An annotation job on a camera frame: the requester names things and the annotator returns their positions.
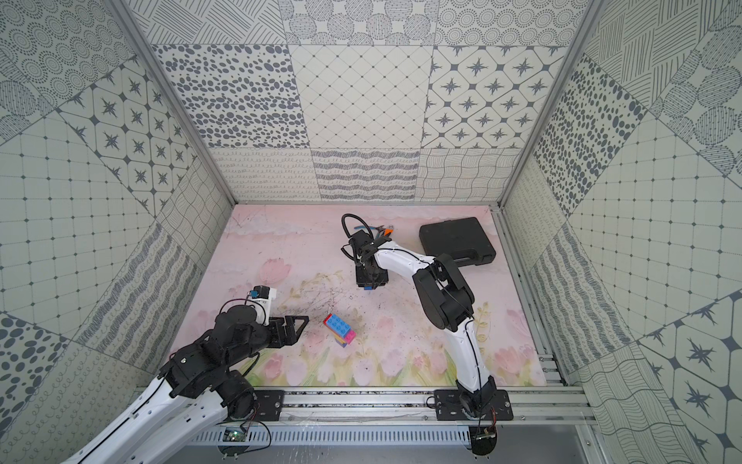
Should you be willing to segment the light blue lego brick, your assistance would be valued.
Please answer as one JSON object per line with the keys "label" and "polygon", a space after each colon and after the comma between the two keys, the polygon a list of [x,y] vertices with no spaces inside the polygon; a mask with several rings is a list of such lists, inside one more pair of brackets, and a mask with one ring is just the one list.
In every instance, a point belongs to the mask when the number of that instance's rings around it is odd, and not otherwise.
{"label": "light blue lego brick", "polygon": [[340,317],[329,314],[328,317],[324,320],[324,325],[339,339],[344,338],[345,334],[352,330],[351,326],[347,324],[343,319]]}

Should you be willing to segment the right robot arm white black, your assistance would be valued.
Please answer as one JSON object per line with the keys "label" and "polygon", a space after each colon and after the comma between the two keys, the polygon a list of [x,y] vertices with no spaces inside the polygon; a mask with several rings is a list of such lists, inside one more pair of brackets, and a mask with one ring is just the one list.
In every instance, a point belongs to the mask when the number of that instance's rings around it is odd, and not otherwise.
{"label": "right robot arm white black", "polygon": [[413,282],[423,313],[446,337],[463,408],[472,416],[482,415],[495,397],[497,384],[475,338],[475,295],[454,260],[446,254],[434,257],[409,251],[368,230],[350,234],[341,251],[354,262],[360,288],[384,286],[390,273]]}

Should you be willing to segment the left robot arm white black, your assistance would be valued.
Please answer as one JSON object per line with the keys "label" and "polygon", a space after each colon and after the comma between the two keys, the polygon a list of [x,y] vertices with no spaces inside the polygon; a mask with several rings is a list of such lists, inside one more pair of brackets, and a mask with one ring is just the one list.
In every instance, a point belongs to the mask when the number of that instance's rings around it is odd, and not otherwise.
{"label": "left robot arm white black", "polygon": [[296,344],[304,315],[271,317],[257,303],[220,311],[214,327],[176,351],[145,391],[71,463],[164,463],[200,432],[257,415],[255,388],[235,369],[266,348]]}

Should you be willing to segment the pink floral table mat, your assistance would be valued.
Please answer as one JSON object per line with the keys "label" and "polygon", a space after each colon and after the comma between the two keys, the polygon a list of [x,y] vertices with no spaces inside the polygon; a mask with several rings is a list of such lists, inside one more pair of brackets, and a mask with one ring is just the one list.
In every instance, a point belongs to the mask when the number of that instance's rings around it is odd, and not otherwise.
{"label": "pink floral table mat", "polygon": [[[442,331],[427,319],[409,280],[357,287],[353,263],[341,252],[357,222],[392,226],[392,239],[421,252],[419,228],[475,217],[493,245],[499,237],[485,206],[238,206],[218,242],[185,321],[174,340],[183,347],[214,325],[221,306],[257,285],[276,288],[272,314],[305,315],[293,346],[264,350],[242,369],[256,386],[449,387],[456,367]],[[325,325],[329,314],[356,333],[345,348]]]}

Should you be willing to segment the black plastic tool case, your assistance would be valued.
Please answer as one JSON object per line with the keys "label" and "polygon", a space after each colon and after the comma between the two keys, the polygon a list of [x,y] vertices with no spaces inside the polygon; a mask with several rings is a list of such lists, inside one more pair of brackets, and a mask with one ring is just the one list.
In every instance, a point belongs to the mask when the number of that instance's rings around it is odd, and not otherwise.
{"label": "black plastic tool case", "polygon": [[422,225],[419,240],[427,255],[450,256],[459,267],[492,263],[497,252],[475,217]]}

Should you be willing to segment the left controller board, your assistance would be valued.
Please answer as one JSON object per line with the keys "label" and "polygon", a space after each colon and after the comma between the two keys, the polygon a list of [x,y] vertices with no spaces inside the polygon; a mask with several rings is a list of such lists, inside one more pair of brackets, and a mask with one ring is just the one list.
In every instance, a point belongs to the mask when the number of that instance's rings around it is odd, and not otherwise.
{"label": "left controller board", "polygon": [[249,441],[244,428],[224,429],[218,450],[225,457],[236,457],[249,451]]}

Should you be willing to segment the controller board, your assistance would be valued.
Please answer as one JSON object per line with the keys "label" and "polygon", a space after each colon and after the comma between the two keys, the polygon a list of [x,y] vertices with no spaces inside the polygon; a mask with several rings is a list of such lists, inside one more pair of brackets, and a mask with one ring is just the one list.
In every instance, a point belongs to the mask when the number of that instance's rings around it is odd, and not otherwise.
{"label": "controller board", "polygon": [[218,450],[225,457],[236,457],[249,451],[249,441],[244,428],[224,429]]}
{"label": "controller board", "polygon": [[498,444],[498,432],[495,426],[469,428],[471,452],[476,456],[487,456]]}

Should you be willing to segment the right controller board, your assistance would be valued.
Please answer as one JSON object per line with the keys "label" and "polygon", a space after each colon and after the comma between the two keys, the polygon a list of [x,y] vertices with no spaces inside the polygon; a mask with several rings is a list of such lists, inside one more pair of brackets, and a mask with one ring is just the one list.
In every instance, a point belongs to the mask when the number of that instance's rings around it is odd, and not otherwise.
{"label": "right controller board", "polygon": [[495,426],[469,428],[471,452],[476,456],[487,456],[498,444],[498,432]]}

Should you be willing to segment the blue handled pliers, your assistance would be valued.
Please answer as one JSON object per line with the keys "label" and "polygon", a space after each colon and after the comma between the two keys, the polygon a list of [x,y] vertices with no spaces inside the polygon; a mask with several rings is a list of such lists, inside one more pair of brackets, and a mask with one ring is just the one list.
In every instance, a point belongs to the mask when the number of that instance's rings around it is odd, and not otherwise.
{"label": "blue handled pliers", "polygon": [[[366,228],[365,226],[359,225],[359,226],[354,227],[354,230],[361,230],[365,228]],[[377,232],[386,230],[386,226],[369,226],[369,228]]]}

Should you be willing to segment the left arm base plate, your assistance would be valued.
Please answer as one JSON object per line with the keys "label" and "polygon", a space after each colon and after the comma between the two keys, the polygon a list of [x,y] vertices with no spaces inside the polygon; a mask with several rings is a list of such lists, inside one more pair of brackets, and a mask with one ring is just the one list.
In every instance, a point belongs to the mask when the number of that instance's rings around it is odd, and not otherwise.
{"label": "left arm base plate", "polygon": [[248,392],[229,407],[229,418],[235,421],[279,421],[285,395],[284,390]]}

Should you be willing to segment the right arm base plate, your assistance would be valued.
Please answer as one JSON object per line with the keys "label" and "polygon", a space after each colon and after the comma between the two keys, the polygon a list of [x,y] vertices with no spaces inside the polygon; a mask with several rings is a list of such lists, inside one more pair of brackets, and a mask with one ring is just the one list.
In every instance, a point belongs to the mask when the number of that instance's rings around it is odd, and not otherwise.
{"label": "right arm base plate", "polygon": [[512,421],[514,413],[508,393],[467,394],[458,390],[435,390],[434,409],[438,421]]}

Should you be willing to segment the aluminium rail frame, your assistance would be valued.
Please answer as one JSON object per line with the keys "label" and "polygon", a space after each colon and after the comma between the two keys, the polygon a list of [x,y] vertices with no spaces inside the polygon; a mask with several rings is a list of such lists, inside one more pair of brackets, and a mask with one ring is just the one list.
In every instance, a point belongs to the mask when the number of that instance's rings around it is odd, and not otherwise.
{"label": "aluminium rail frame", "polygon": [[[284,390],[283,410],[276,425],[422,425],[427,421],[456,425],[594,425],[597,420],[587,396],[575,387],[506,389],[514,413],[512,421],[438,421],[429,388],[264,388]],[[256,421],[229,418],[214,392],[197,399],[173,399],[145,392],[116,423],[156,429],[178,419],[209,427],[221,423],[249,425]]]}

